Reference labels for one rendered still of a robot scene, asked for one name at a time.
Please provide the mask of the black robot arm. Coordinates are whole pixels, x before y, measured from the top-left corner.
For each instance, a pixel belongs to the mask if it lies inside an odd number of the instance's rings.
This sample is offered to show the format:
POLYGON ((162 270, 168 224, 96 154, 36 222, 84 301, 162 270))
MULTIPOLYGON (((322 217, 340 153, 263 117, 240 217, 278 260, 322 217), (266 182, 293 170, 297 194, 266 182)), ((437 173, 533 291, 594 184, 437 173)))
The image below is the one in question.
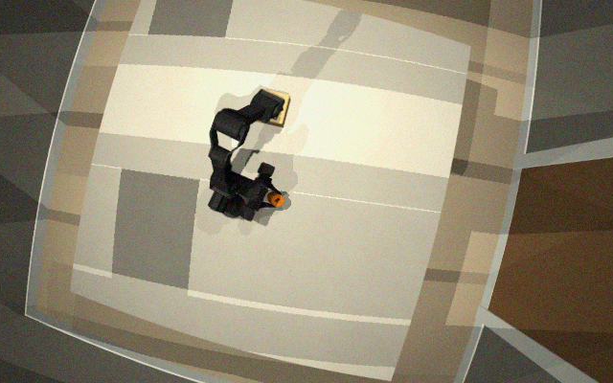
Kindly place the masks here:
MULTIPOLYGON (((211 148, 208 157, 212 161, 214 170, 210 178, 210 189, 214 194, 208 204, 209 208, 225 213, 229 201, 235 197, 242 181, 242 175, 231 170, 234 151, 244 144, 251 124, 256 121, 267 123, 270 119, 278 119, 280 113, 284 111, 284 104, 284 99, 261 89, 249 105, 239 110, 226 107, 216 113, 209 132, 211 148), (216 131, 237 140, 237 147, 230 151, 220 146, 216 131)), ((247 180, 245 191, 241 190, 240 193, 254 202, 262 203, 267 193, 265 181, 258 177, 247 180)))

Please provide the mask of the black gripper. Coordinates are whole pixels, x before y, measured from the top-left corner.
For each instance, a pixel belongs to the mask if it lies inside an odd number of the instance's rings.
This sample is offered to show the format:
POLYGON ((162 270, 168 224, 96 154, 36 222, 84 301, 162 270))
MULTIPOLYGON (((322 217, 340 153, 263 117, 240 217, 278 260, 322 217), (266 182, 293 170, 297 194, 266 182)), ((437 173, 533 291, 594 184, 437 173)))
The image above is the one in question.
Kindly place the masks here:
MULTIPOLYGON (((276 193, 282 195, 271 183, 272 178, 270 178, 270 177, 272 176, 272 174, 274 172, 274 169, 275 169, 275 167, 273 167, 273 166, 271 166, 269 164, 266 164, 265 162, 262 162, 260 164, 258 170, 257 170, 257 173, 260 174, 258 178, 260 178, 261 180, 265 181, 264 185, 268 189, 270 189, 273 192, 276 192, 276 193)), ((245 184, 245 181, 247 179, 248 180, 253 180, 253 179, 250 179, 250 178, 242 175, 242 181, 241 181, 241 184, 240 184, 240 186, 239 186, 239 188, 237 190, 238 194, 241 194, 240 193, 241 190, 245 191, 245 189, 247 187, 247 184, 245 184)), ((243 194, 241 194, 241 195, 243 195, 243 194)), ((265 203, 265 202, 258 203, 258 202, 254 202, 253 200, 250 199, 247 205, 245 205, 245 204, 242 205, 241 210, 239 212, 239 215, 243 219, 252 222, 253 219, 254 219, 254 216, 255 216, 255 211, 257 212, 260 208, 276 208, 276 207, 273 206, 272 204, 269 204, 269 203, 265 203)))

